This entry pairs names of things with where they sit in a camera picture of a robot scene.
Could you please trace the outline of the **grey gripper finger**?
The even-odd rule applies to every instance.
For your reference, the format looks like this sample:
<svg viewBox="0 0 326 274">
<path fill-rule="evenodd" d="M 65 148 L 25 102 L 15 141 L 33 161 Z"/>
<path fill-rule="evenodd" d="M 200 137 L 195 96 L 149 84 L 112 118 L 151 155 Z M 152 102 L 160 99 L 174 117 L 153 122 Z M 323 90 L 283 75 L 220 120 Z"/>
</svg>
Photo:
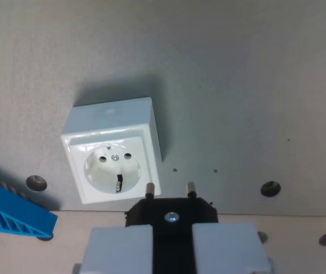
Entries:
<svg viewBox="0 0 326 274">
<path fill-rule="evenodd" d="M 192 226 L 197 273 L 272 273 L 273 266 L 252 223 Z"/>
<path fill-rule="evenodd" d="M 153 273 L 152 226 L 93 228 L 79 273 Z"/>
</svg>

